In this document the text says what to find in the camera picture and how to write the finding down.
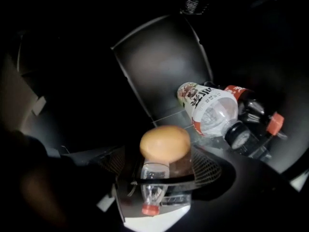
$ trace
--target red bottle cap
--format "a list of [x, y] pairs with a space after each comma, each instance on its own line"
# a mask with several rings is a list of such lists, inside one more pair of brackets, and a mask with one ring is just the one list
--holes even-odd
[[284, 117], [278, 114], [277, 112], [274, 113], [272, 116], [268, 126], [267, 126], [267, 131], [273, 135], [276, 136], [277, 133], [281, 130], [281, 127], [284, 122]]
[[159, 215], [159, 206], [151, 205], [151, 204], [143, 204], [143, 208], [141, 210], [143, 214], [148, 216], [156, 216]]

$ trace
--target bottle label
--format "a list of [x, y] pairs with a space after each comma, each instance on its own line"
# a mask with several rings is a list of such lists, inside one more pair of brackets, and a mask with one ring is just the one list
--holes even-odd
[[201, 131], [201, 120], [207, 108], [217, 100], [225, 97], [233, 99], [237, 104], [235, 97], [229, 92], [196, 83], [181, 85], [177, 91], [177, 97], [190, 116], [195, 129], [203, 136], [207, 135], [204, 135]]
[[239, 97], [241, 96], [241, 94], [246, 91], [247, 89], [244, 87], [239, 87], [239, 86], [234, 86], [234, 85], [229, 85], [227, 86], [225, 89], [225, 91], [231, 93], [232, 95], [234, 95], [234, 97], [236, 98], [236, 100], [238, 101]]

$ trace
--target red label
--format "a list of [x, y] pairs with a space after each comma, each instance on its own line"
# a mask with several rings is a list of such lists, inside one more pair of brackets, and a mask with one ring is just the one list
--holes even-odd
[[224, 90], [227, 91], [227, 92], [230, 92], [232, 95], [234, 95], [234, 97], [238, 101], [238, 99], [241, 96], [241, 94], [244, 91], [246, 91], [247, 89], [244, 88], [244, 87], [238, 87], [238, 86], [234, 86], [234, 85], [229, 85]]

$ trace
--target egg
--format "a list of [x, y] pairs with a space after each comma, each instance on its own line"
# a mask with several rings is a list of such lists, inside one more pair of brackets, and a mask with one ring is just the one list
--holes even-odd
[[188, 132], [177, 126], [160, 126], [147, 131], [140, 141], [140, 152], [148, 160], [175, 162], [190, 150]]

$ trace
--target gray panel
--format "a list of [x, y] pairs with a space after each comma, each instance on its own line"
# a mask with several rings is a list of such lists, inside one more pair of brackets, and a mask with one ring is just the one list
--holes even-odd
[[181, 84], [211, 80], [206, 54], [181, 14], [164, 16], [139, 27], [113, 50], [153, 121], [183, 110], [176, 98]]

